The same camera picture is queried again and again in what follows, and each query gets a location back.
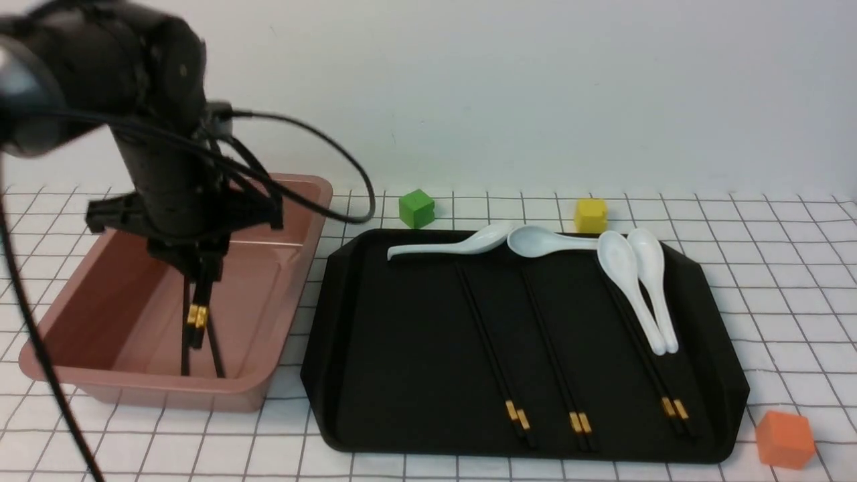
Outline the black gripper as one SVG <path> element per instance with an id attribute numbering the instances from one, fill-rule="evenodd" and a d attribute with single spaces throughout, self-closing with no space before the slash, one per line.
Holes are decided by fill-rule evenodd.
<path id="1" fill-rule="evenodd" d="M 222 277 L 232 233 L 262 224 L 282 228 L 281 207 L 248 186 L 135 190 L 91 201 L 86 225 L 92 233 L 107 229 L 147 242 L 147 253 L 189 277 L 193 287 L 185 309 L 185 347 L 199 349 L 210 315 L 212 287 Z"/>

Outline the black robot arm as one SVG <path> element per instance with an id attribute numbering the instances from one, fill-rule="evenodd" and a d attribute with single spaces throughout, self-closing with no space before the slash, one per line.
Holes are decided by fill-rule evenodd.
<path id="1" fill-rule="evenodd" d="M 131 194 L 91 202 L 86 225 L 144 238 L 196 291 L 183 345 L 202 347 L 230 236 L 283 227 L 282 196 L 218 167 L 227 102 L 204 92 L 205 43 L 183 19 L 131 1 L 47 1 L 2 16 L 2 150 L 33 158 L 109 126 Z"/>

